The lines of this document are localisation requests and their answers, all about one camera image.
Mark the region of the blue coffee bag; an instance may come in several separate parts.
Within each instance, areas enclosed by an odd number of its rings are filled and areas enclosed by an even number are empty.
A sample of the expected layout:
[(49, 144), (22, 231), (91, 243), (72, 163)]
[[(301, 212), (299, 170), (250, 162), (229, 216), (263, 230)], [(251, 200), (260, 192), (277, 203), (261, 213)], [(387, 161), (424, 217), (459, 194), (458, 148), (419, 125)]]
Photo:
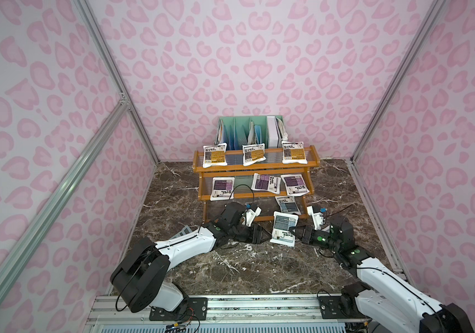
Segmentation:
[(281, 213), (300, 215), (296, 200), (293, 196), (276, 196), (275, 200), (280, 208)]
[(273, 218), (273, 231), (270, 242), (273, 244), (294, 248), (295, 236), (290, 233), (289, 229), (297, 226), (299, 216), (282, 212), (274, 212)]

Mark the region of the purple coffee bag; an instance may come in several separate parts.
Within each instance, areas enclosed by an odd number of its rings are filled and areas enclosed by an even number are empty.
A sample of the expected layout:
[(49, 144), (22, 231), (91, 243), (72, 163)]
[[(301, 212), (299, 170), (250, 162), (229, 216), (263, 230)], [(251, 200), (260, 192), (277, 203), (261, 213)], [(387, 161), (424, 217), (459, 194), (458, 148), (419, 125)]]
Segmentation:
[(281, 180), (280, 176), (255, 173), (251, 188), (253, 191), (267, 191), (278, 195), (280, 194)]
[(212, 179), (211, 201), (226, 201), (233, 199), (234, 177), (214, 177)]
[(288, 196), (304, 196), (309, 193), (305, 180), (301, 174), (281, 175)]

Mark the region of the yellow coffee bag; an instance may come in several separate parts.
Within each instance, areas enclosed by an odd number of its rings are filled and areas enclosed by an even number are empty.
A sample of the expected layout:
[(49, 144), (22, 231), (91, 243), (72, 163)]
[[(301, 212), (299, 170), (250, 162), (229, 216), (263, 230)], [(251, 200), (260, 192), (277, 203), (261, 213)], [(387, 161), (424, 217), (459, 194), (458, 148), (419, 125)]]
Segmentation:
[(306, 165), (308, 163), (303, 142), (282, 142), (282, 148), (283, 164), (298, 163)]
[(204, 146), (203, 168), (227, 166), (226, 148), (226, 143)]
[(243, 165), (245, 167), (248, 167), (257, 162), (263, 162), (266, 160), (264, 144), (244, 145), (242, 147), (242, 152), (243, 152)]

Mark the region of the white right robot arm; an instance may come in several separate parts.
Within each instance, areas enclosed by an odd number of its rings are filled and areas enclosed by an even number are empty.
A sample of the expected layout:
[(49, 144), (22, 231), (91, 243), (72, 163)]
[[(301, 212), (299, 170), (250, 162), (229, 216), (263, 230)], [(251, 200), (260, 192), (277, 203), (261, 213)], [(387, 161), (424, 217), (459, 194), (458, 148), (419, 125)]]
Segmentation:
[(352, 224), (344, 216), (332, 219), (327, 230), (295, 226), (289, 231), (303, 244), (330, 251), (342, 269), (358, 278), (342, 291), (345, 314), (358, 312), (390, 332), (473, 332), (458, 305), (444, 305), (424, 294), (357, 245)]

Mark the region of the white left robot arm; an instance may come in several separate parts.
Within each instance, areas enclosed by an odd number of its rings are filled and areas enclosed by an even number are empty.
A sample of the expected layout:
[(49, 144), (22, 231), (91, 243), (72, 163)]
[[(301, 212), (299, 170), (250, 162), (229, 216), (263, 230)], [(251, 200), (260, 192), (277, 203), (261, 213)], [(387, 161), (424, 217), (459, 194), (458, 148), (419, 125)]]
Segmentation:
[(178, 286), (165, 282), (170, 269), (225, 246), (230, 241), (261, 244), (269, 233), (255, 223), (261, 209), (256, 204), (228, 203), (213, 221), (195, 231), (166, 241), (146, 237), (133, 246), (110, 277), (125, 308), (133, 313), (147, 307), (182, 314), (190, 307), (189, 296)]

